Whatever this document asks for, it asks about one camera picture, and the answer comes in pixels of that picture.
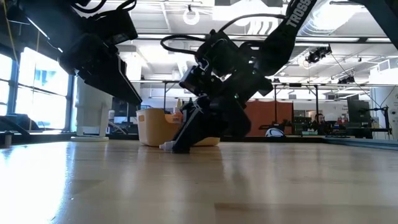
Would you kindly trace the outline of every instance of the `ceiling light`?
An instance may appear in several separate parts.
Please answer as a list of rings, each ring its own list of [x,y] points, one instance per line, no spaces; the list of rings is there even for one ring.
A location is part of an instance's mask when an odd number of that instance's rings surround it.
[[[296,41],[309,41],[309,42],[357,42],[357,37],[297,37]]]
[[[163,83],[162,80],[131,80],[131,83]]]
[[[239,16],[245,16],[255,13],[271,13],[270,8],[266,6],[261,0],[242,0],[234,3],[231,6],[214,6],[212,18],[215,21],[230,21]],[[254,18],[245,18],[236,21],[237,26],[246,26]]]
[[[193,12],[195,14],[192,19],[188,18],[188,13],[189,12]],[[185,12],[182,14],[182,19],[184,20],[184,22],[186,24],[193,26],[193,25],[196,25],[199,22],[200,15],[199,15],[199,12],[196,9],[191,9],[191,10],[186,9]]]
[[[383,42],[383,43],[390,43],[391,40],[389,38],[368,38],[366,42]]]
[[[166,96],[166,97],[164,97],[164,96],[150,96],[149,98],[150,99],[160,99],[160,100],[163,100],[163,99],[166,99],[166,100],[176,100],[176,99],[189,100],[190,98],[192,98],[192,100],[197,99],[196,96],[193,96],[193,97],[187,97],[187,96],[184,96],[184,97],[179,97],[179,96]]]
[[[314,64],[310,64],[306,61],[305,56],[299,57],[297,59],[297,63],[299,66],[302,66],[305,69],[310,69],[311,67],[315,66]]]
[[[295,43],[295,47],[327,47],[329,44],[321,44],[321,43]]]

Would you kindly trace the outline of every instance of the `window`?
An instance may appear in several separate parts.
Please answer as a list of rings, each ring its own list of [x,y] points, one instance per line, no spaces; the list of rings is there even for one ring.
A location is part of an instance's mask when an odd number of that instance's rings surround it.
[[[0,54],[0,79],[8,81],[11,78],[12,59]]]
[[[58,62],[29,48],[21,54],[18,82],[58,95],[66,96],[68,93],[68,74]]]
[[[67,99],[64,96],[18,88],[17,113],[28,114],[40,128],[63,129]]]
[[[65,128],[68,74],[58,62],[25,48],[21,54],[16,113],[28,114],[40,128]]]
[[[0,116],[6,115],[12,59],[0,54]]]

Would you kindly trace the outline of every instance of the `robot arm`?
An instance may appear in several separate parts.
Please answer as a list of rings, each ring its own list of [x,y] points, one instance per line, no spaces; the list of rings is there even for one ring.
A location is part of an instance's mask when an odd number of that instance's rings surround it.
[[[398,47],[398,4],[391,0],[355,0],[370,7],[370,12],[384,32]],[[175,38],[192,39],[189,36],[169,36],[160,44],[175,52],[195,54],[198,63],[189,69],[180,81],[198,99],[184,107],[184,123],[173,138],[174,153],[189,153],[190,147],[207,137],[220,137],[225,132],[235,137],[244,137],[251,128],[251,122],[244,109],[246,102],[256,93],[263,96],[272,91],[270,80],[264,78],[277,73],[288,61],[295,46],[296,36],[317,0],[291,0],[286,16],[253,14],[239,17],[222,27],[212,30],[196,52],[171,49],[166,40]],[[392,21],[386,21],[386,15]],[[253,16],[272,16],[283,19],[264,42],[245,42],[235,45],[223,32],[238,19]],[[231,75],[225,81],[221,77]]]
[[[116,10],[85,18],[73,8],[83,9],[90,0],[6,0],[7,19],[36,26],[51,46],[62,52],[58,61],[69,74],[78,75],[86,84],[134,105],[141,98],[126,76],[126,63],[119,57],[116,44],[137,38],[128,11],[135,0],[127,0]]]

